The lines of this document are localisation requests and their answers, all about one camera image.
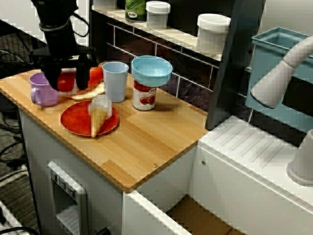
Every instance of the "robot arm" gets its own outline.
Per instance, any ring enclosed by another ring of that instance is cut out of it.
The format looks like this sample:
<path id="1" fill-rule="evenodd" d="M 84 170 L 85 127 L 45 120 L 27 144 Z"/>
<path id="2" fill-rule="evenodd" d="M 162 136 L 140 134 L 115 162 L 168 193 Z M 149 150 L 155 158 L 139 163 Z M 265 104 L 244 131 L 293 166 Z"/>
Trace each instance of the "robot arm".
<path id="1" fill-rule="evenodd" d="M 76 43 L 70 21 L 78 9 L 76 0 L 31 0 L 35 5 L 40 19 L 39 28 L 45 34 L 48 47 L 34 50 L 30 56 L 39 64 L 53 89 L 58 89 L 58 77 L 62 68 L 76 68 L 78 89 L 88 87 L 89 71 L 97 67 L 94 55 L 95 48 L 84 47 Z M 70 60 L 71 56 L 79 55 L 78 60 Z"/>

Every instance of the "green jar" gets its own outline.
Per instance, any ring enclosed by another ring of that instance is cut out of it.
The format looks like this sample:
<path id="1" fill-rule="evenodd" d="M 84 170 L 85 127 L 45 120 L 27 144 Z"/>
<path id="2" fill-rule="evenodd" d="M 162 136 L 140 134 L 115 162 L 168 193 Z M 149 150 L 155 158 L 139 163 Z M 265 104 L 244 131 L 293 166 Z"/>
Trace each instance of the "green jar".
<path id="1" fill-rule="evenodd" d="M 126 0 L 125 19 L 145 22 L 147 20 L 146 0 Z"/>

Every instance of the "red plate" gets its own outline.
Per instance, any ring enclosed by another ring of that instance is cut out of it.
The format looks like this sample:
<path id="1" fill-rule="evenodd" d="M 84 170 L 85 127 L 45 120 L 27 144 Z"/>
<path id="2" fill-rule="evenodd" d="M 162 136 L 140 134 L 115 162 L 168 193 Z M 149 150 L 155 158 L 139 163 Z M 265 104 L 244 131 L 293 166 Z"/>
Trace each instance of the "red plate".
<path id="1" fill-rule="evenodd" d="M 91 119 L 88 113 L 90 103 L 91 101 L 83 101 L 65 109 L 61 115 L 61 124 L 74 134 L 91 136 Z M 114 108 L 112 108 L 112 111 L 112 116 L 103 123 L 97 135 L 104 134 L 117 126 L 119 115 Z"/>

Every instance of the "mug handle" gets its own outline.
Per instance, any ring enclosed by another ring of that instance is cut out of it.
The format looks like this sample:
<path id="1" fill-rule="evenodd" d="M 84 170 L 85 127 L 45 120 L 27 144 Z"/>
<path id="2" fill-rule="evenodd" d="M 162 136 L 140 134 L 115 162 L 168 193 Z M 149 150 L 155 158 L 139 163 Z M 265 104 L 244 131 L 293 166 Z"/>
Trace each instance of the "mug handle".
<path id="1" fill-rule="evenodd" d="M 31 92 L 30 92 L 30 98 L 31 98 L 31 101 L 35 104 L 36 102 L 39 104 L 39 105 L 41 105 L 42 104 L 42 101 L 41 101 L 41 99 L 39 98 L 39 97 L 37 97 L 38 98 L 38 101 L 37 101 L 37 99 L 36 99 L 36 92 L 37 91 L 39 91 L 37 88 L 33 88 L 33 89 L 31 89 Z"/>

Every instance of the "jar lid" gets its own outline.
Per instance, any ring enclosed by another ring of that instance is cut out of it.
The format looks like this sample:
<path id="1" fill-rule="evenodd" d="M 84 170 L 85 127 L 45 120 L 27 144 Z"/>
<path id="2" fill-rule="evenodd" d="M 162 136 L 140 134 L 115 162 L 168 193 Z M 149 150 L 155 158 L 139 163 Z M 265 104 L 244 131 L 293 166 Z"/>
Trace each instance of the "jar lid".
<path id="1" fill-rule="evenodd" d="M 146 4 L 146 10 L 152 13 L 168 14 L 171 11 L 171 5 L 163 1 L 149 1 Z"/>
<path id="2" fill-rule="evenodd" d="M 218 14 L 201 14 L 197 25 L 203 29 L 215 32 L 228 32 L 230 18 Z"/>

